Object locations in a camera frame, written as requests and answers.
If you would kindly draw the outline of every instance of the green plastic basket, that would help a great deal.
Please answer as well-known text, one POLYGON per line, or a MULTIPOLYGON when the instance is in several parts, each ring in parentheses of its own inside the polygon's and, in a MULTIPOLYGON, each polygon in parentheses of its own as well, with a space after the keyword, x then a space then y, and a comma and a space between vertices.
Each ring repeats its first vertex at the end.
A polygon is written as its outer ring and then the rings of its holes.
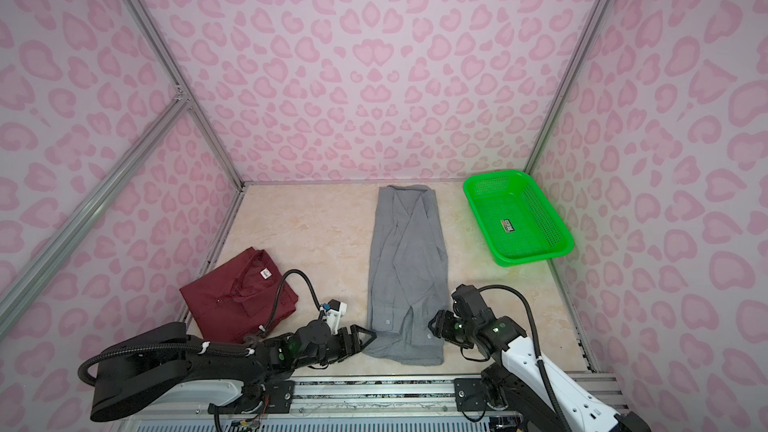
POLYGON ((510 267, 573 249, 573 236, 528 174, 472 176, 464 181, 464 193, 497 264, 510 267))

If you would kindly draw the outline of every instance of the metal rail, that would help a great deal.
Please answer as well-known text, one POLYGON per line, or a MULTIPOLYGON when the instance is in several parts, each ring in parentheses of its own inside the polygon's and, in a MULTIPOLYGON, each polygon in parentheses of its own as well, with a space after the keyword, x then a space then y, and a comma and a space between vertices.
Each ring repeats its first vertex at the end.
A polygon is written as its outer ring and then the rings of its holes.
POLYGON ((120 195, 179 117, 189 109, 190 103, 186 96, 180 93, 91 194, 72 212, 67 223, 56 232, 45 248, 24 267, 19 274, 19 280, 0 300, 0 341, 43 292, 64 261, 120 195))
MULTIPOLYGON (((581 387, 621 413, 627 413, 627 401, 613 374, 568 372, 581 387)), ((479 375, 389 375, 294 377, 293 403, 290 412, 271 415, 270 420, 313 418, 450 418, 461 417, 456 410, 455 378, 478 378, 479 375)), ((210 420, 207 404, 162 404, 149 406, 116 426, 116 430, 137 430, 163 420, 200 419, 205 426, 210 420)), ((513 411, 488 415, 510 415, 513 411)), ((222 418, 250 418, 237 415, 222 418)))
MULTIPOLYGON (((158 420, 132 429, 134 432, 215 432, 211 420, 158 420)), ((325 419, 267 418, 258 432, 489 432, 489 419, 472 423, 463 417, 448 418, 361 418, 325 419)), ((240 427, 222 424, 226 432, 242 432, 240 427)))
POLYGON ((594 354, 594 350, 592 350, 589 339, 584 332, 584 325, 581 323, 581 318, 578 316, 578 312, 576 312, 573 299, 571 299, 571 293, 568 291, 568 288, 565 287, 560 274, 558 274, 558 270, 554 265, 554 261, 552 259, 548 259, 547 266, 550 273, 552 274, 554 285, 558 288, 558 292, 560 292, 560 299, 563 301, 565 311, 568 312, 568 316, 571 319, 571 325, 574 328, 576 341, 578 342, 578 346, 581 348, 581 354, 584 357, 584 360, 587 362, 587 368, 592 372, 605 372, 605 370, 603 370, 600 366, 600 362, 597 360, 597 356, 594 354))
POLYGON ((554 94, 554 100, 552 100, 552 104, 547 111, 542 129, 538 133, 533 150, 531 150, 531 155, 523 169, 525 173, 533 175, 536 164, 542 156, 544 147, 547 145, 547 140, 549 140, 549 137, 552 134, 554 124, 557 122, 565 103, 568 101, 568 95, 571 93, 571 89, 573 89, 573 85, 576 83, 581 67, 587 61, 592 44, 594 44, 598 38, 600 28, 608 17, 608 12, 614 1, 615 0, 595 0, 592 5, 592 9, 587 16, 587 22, 584 25, 584 31, 581 33, 578 42, 576 43, 574 53, 571 56, 571 60, 568 62, 568 66, 565 68, 563 79, 558 85, 558 89, 554 94))
POLYGON ((123 0, 128 12, 134 18, 144 37, 147 39, 149 47, 158 57, 158 61, 163 67, 166 75, 170 78, 170 81, 176 85, 178 91, 185 93, 192 101, 192 118, 197 123, 197 126, 203 133, 203 138, 208 142, 210 148, 214 151, 214 155, 226 170, 227 175, 235 184, 235 187, 243 187, 243 179, 240 177, 232 158, 226 152, 224 144, 221 143, 218 135, 214 131, 214 128, 208 121, 203 107, 197 101, 197 97, 192 91, 187 79, 181 72, 178 62, 174 58, 174 54, 170 51, 170 47, 165 42, 163 34, 160 32, 160 28, 154 22, 152 15, 149 13, 144 0, 123 0))

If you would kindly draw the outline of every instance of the wire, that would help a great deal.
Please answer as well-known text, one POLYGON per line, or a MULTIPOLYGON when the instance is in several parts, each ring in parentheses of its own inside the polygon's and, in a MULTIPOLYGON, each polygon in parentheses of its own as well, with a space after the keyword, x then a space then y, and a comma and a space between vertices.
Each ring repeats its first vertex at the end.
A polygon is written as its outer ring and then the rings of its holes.
POLYGON ((525 313, 528 316, 528 324, 531 327, 531 340, 533 341, 533 351, 536 355, 536 366, 538 367, 538 371, 542 375, 542 382, 544 382, 544 389, 547 391, 547 397, 549 397, 549 402, 552 404, 552 410, 554 410, 554 414, 558 416, 560 419, 560 423, 563 426, 564 432, 571 432, 571 425, 568 423, 568 420, 565 418, 565 414, 563 414, 563 410, 560 407, 560 403, 558 402, 558 398, 554 395, 554 390, 552 390, 552 384, 549 382, 549 376, 547 375, 547 369, 544 367, 544 360, 542 358, 542 348, 539 345, 538 342, 538 330, 536 329, 536 322, 533 320, 533 312, 531 312, 531 305, 528 303, 527 300, 525 300, 525 296, 518 292, 517 290, 513 289, 512 287, 508 287, 506 285, 486 285, 485 287, 480 287, 478 289, 478 292, 483 292, 491 289, 499 289, 507 292, 511 292, 518 296, 520 301, 523 303, 523 306, 525 307, 525 313))
POLYGON ((85 362, 80 364, 80 367, 78 368, 78 378, 83 382, 85 382, 86 384, 90 385, 91 387, 95 387, 96 377, 92 376, 88 372, 90 367, 98 364, 103 360, 122 357, 123 355, 140 354, 142 352, 154 352, 156 350, 178 350, 179 352, 181 351, 195 352, 196 354, 198 354, 202 350, 205 350, 206 354, 214 355, 217 357, 247 357, 250 354, 247 348, 238 349, 237 346, 233 346, 233 345, 230 345, 228 347, 230 348, 227 350, 227 349, 212 348, 212 347, 208 347, 207 349, 204 349, 202 345, 178 344, 178 343, 131 345, 125 348, 101 352, 99 355, 95 355, 91 357, 89 360, 86 360, 85 362))
POLYGON ((219 421, 219 406, 214 406, 214 427, 216 427, 216 432, 222 432, 221 430, 221 422, 219 421))
POLYGON ((261 412, 259 412, 259 415, 256 416, 256 420, 261 420, 261 418, 264 416, 264 413, 266 412, 266 408, 270 406, 270 396, 264 394, 264 408, 261 409, 261 412))
POLYGON ((488 404, 485 402, 485 397, 481 396, 481 395, 471 395, 471 396, 467 397, 466 399, 464 399, 464 402, 466 402, 467 400, 469 400, 470 398, 473 398, 473 397, 480 397, 480 398, 482 398, 482 414, 480 414, 480 417, 471 418, 468 415, 466 415, 464 410, 462 410, 462 415, 464 416, 464 418, 466 418, 466 420, 469 420, 470 422, 477 423, 477 422, 479 422, 480 420, 482 420, 485 417, 485 412, 488 410, 488 404))
POLYGON ((270 326, 272 325, 272 321, 275 318, 275 313, 277 312, 277 305, 280 300, 280 294, 283 293, 283 284, 285 283, 286 279, 291 274, 299 274, 304 279, 304 282, 306 282, 306 285, 310 288, 310 293, 312 294, 312 300, 315 303, 315 309, 320 309, 320 301, 317 300, 317 295, 315 294, 315 289, 312 287, 312 282, 310 282, 310 278, 306 276, 304 272, 297 268, 292 268, 288 272, 286 272, 283 275, 283 278, 278 282, 277 284, 277 293, 275 293, 275 301, 272 303, 272 312, 270 312, 270 318, 266 321, 266 324, 264 325, 264 330, 259 332, 259 335, 266 336, 269 333, 270 326))
POLYGON ((473 359, 464 355, 464 350, 469 350, 469 349, 460 347, 459 350, 462 352, 462 357, 464 357, 466 360, 471 360, 472 362, 488 362, 491 359, 490 357, 486 357, 484 359, 473 359))

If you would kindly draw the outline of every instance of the wall panel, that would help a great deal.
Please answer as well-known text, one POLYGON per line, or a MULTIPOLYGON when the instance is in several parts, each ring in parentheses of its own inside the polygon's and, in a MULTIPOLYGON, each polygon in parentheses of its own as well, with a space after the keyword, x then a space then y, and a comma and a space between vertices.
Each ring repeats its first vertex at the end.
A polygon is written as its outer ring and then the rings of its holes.
POLYGON ((146 0, 249 180, 523 168, 594 0, 146 0))
POLYGON ((768 429, 768 0, 617 0, 535 173, 654 431, 768 429))
POLYGON ((0 427, 100 430, 77 367, 178 318, 233 197, 183 116, 0 344, 0 427))
POLYGON ((120 0, 2 0, 0 295, 175 93, 120 0))

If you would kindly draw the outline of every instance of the basket label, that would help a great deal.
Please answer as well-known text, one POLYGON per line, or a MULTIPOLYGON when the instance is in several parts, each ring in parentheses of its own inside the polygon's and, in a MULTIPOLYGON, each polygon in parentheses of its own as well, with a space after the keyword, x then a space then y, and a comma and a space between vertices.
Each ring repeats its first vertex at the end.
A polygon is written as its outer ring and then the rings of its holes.
POLYGON ((514 227, 512 226, 512 222, 510 222, 506 218, 502 219, 502 227, 504 227, 504 232, 506 232, 507 234, 509 234, 510 232, 514 232, 514 227))

